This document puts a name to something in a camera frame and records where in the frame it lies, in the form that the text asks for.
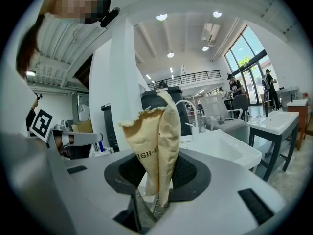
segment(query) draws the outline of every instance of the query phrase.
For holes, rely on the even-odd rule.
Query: chair seat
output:
[[[246,125],[245,121],[241,119],[234,119],[234,121],[230,122],[224,121],[224,123],[225,124],[218,124],[215,122],[213,130],[221,130],[228,133]],[[206,129],[211,130],[211,121],[206,122]]]

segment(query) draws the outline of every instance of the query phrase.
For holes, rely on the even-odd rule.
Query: black fisheye border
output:
[[[0,53],[2,55],[6,42],[21,18],[25,9],[32,3],[33,0],[0,0],[1,11],[1,39],[0,39]],[[294,12],[303,29],[305,30],[311,45],[312,45],[312,17],[311,8],[312,0],[283,0],[290,9]],[[9,150],[2,150],[0,144],[0,152],[10,152]],[[3,165],[0,161],[0,182],[1,182],[1,195],[2,203],[4,203],[4,212],[2,218],[2,233],[3,234],[16,234],[17,232],[31,232],[33,234],[50,234],[49,231],[44,230],[39,223],[33,219],[26,211],[24,206],[19,202],[5,177]],[[288,234],[296,232],[298,234],[305,233],[305,231],[312,230],[312,215],[310,214],[313,198],[313,180],[312,174],[307,179],[306,187],[304,186],[299,193],[298,200],[295,200],[293,205],[286,206],[281,212],[275,215],[268,222],[263,224],[263,229],[258,231],[251,231],[248,234]]]

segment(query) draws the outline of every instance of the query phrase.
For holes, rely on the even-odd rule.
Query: green tree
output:
[[[249,55],[245,56],[243,59],[238,61],[239,67],[249,62],[251,57]]]

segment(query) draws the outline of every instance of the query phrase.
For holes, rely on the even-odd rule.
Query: beige cloth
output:
[[[125,138],[148,173],[145,195],[159,193],[162,206],[168,200],[169,187],[179,151],[181,124],[174,101],[167,91],[157,94],[167,107],[139,112],[134,122],[119,123]]]

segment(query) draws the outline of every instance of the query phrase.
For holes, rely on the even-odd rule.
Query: brown hair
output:
[[[36,23],[27,31],[27,33],[23,37],[16,58],[16,69],[23,78],[26,78],[26,73],[30,67],[30,63],[34,54],[39,52],[37,35],[41,25],[43,24],[44,19],[44,15],[39,15]]]

